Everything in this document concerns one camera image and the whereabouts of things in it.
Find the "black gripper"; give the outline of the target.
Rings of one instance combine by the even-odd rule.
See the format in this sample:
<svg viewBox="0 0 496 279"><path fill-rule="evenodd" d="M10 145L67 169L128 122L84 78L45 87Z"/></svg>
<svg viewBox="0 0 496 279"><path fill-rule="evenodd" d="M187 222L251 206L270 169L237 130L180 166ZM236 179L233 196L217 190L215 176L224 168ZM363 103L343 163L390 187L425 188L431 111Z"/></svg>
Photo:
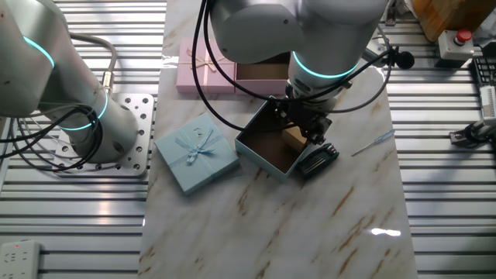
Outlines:
<svg viewBox="0 0 496 279"><path fill-rule="evenodd" d="M274 99L275 115L281 123L280 130L298 127L306 138L315 145L322 145L325 134L332 125L332 120L323 112L317 112L303 102L294 102L288 98Z"/></svg>

